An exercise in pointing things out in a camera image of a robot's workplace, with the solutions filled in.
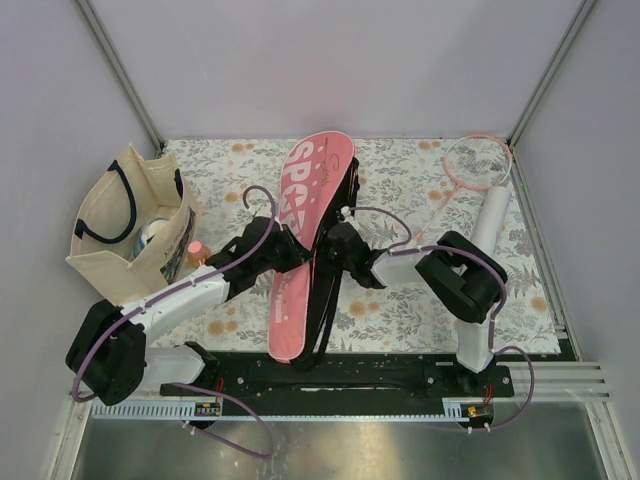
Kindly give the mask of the white shuttlecock tube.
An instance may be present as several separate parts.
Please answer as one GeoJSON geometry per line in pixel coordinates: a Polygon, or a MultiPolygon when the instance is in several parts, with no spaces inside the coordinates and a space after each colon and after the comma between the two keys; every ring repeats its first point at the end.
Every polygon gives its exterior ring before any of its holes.
{"type": "Polygon", "coordinates": [[[493,257],[511,200],[508,188],[490,188],[480,209],[471,242],[489,257],[493,257]]]}

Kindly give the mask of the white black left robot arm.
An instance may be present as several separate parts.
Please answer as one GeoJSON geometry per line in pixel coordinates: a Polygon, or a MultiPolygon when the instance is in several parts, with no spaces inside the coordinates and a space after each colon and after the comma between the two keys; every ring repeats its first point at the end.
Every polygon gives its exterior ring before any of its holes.
{"type": "Polygon", "coordinates": [[[313,257],[301,234],[272,218],[256,217],[241,235],[183,280],[139,300],[93,304],[65,358],[75,401],[115,405],[141,386],[183,383],[196,395],[216,386],[217,372],[193,347],[161,349],[154,342],[183,321],[250,289],[269,271],[285,274],[313,257]]]}

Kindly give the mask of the pink white racket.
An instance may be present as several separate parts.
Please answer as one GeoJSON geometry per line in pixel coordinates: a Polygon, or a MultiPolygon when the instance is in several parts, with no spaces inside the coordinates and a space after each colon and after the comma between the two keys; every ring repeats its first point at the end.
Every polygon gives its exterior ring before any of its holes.
{"type": "Polygon", "coordinates": [[[471,134],[455,140],[444,151],[441,160],[446,176],[454,184],[451,193],[444,197],[423,228],[414,236],[421,241],[429,226],[446,208],[460,190],[486,192],[502,186],[510,175],[513,154],[497,137],[488,134],[471,134]]]}

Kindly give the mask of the pink racket cover bag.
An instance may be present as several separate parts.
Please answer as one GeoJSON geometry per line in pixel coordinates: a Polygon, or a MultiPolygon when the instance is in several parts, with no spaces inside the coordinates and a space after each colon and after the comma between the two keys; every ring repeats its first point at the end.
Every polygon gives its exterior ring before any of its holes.
{"type": "Polygon", "coordinates": [[[358,166],[353,140],[325,131],[300,141],[281,172],[278,220],[311,259],[274,276],[268,353],[298,371],[316,366],[328,346],[342,270],[330,264],[321,248],[339,223],[340,210],[356,205],[358,166]]]}

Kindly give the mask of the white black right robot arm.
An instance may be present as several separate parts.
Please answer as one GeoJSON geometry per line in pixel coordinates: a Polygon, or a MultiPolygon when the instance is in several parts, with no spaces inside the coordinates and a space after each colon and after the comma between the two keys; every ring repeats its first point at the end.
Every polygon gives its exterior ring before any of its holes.
{"type": "Polygon", "coordinates": [[[349,273],[366,289],[427,285],[458,321],[457,388],[475,396],[490,385],[494,322],[507,300],[508,276],[484,251],[456,231],[417,249],[373,249],[347,222],[332,227],[316,250],[330,267],[349,273]]]}

